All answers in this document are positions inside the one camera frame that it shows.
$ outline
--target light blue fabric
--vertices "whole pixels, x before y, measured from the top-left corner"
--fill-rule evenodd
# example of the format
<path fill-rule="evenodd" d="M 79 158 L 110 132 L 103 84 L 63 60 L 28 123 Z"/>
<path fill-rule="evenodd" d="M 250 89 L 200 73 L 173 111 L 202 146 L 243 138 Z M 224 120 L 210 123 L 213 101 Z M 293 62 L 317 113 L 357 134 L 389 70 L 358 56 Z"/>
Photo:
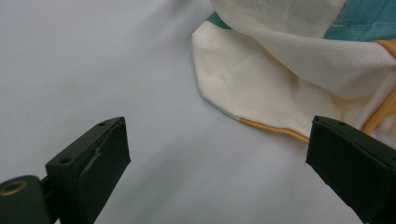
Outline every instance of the light blue fabric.
<path fill-rule="evenodd" d="M 396 38 L 396 0 L 347 0 L 324 38 L 352 41 Z"/>

